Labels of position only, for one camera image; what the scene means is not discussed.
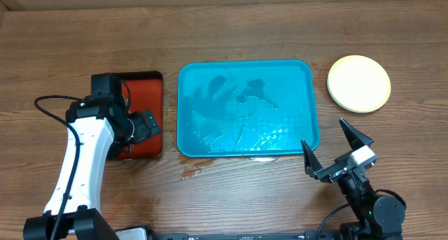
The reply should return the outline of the yellow plate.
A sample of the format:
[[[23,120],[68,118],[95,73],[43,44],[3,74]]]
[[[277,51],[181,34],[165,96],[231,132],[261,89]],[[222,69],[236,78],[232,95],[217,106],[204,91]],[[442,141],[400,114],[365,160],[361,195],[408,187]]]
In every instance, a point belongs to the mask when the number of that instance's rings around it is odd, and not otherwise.
[[[391,95],[391,81],[386,70],[362,55],[338,59],[328,72],[327,88],[338,105],[354,113],[374,112]]]

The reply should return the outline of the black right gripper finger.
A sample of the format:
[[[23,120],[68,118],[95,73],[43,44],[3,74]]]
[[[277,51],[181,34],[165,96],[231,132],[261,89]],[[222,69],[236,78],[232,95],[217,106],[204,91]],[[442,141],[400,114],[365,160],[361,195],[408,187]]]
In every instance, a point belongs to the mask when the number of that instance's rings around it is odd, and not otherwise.
[[[323,170],[319,160],[315,156],[313,150],[309,147],[307,142],[301,140],[302,150],[304,155],[304,171],[312,178],[319,179],[318,175]]]
[[[371,146],[374,140],[350,125],[344,118],[339,119],[339,124],[352,150],[358,150],[363,146]]]

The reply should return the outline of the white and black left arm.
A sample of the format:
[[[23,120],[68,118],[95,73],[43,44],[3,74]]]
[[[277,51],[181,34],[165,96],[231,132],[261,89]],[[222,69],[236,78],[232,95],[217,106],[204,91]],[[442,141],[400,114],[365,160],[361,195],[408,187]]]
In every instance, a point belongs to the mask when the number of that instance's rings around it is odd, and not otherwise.
[[[57,185],[43,214],[28,218],[24,239],[151,239],[147,226],[113,230],[101,215],[106,160],[161,132],[150,110],[130,112],[123,96],[71,98],[66,117],[66,152]]]

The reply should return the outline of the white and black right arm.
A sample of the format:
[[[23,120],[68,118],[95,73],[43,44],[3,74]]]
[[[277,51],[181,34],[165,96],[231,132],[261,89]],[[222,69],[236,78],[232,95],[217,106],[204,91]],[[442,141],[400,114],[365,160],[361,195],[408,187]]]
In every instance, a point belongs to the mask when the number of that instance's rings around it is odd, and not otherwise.
[[[322,183],[338,184],[346,204],[330,212],[316,231],[305,233],[306,239],[402,239],[406,202],[396,192],[372,188],[366,171],[377,161],[371,149],[374,140],[350,125],[344,118],[339,124],[351,150],[324,169],[309,147],[301,140],[304,171]],[[350,208],[356,222],[342,223],[338,230],[324,231],[326,223],[339,211]]]

